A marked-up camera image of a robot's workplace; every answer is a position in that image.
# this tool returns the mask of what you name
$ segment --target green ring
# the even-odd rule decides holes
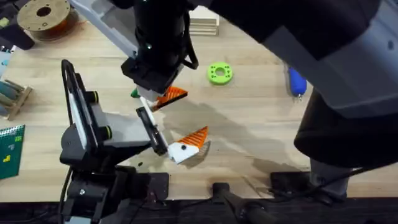
[[[222,70],[224,75],[217,75],[217,70]],[[207,79],[214,85],[225,85],[232,80],[233,71],[230,65],[225,62],[217,62],[207,69]]]

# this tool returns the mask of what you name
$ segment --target blue marker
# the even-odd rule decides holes
[[[299,97],[300,100],[307,90],[307,81],[304,79],[299,72],[294,70],[294,68],[289,67],[289,80],[290,80],[290,90],[292,94]]]

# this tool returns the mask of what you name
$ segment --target filament spool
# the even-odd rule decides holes
[[[31,0],[20,9],[17,21],[37,40],[55,40],[73,30],[78,14],[65,0]]]

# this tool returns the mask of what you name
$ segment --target green 3d printed part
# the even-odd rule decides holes
[[[131,97],[133,97],[133,98],[140,98],[137,89],[134,89],[134,90],[131,92]]]
[[[232,77],[232,68],[225,62],[214,63],[207,69],[207,79],[214,85],[225,85]]]
[[[0,179],[18,175],[25,126],[0,130]]]

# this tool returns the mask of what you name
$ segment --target orange and white object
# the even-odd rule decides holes
[[[169,145],[169,157],[179,164],[199,153],[207,137],[207,126]]]
[[[169,103],[172,103],[176,100],[185,97],[187,93],[188,92],[183,89],[177,87],[170,87],[164,96],[158,97],[154,105],[150,106],[149,105],[150,102],[148,102],[143,97],[140,97],[140,100],[144,105],[144,108],[149,116],[152,125],[157,127],[156,120],[153,117],[152,112],[158,110],[159,108]],[[185,136],[181,140],[171,145],[167,144],[167,141],[165,140],[164,135],[161,132],[159,132],[159,134],[162,137],[163,143],[167,146],[167,152],[169,154],[169,158],[175,161],[175,163],[179,164],[184,160],[189,159],[199,153],[200,148],[205,143],[207,137],[207,131],[208,128],[206,126],[198,131],[195,131],[192,134],[189,134],[188,136]]]
[[[151,106],[152,111],[157,111],[161,107],[173,103],[181,98],[184,98],[188,95],[188,92],[174,86],[170,86],[164,96],[160,96],[157,98],[157,101],[153,106]]]

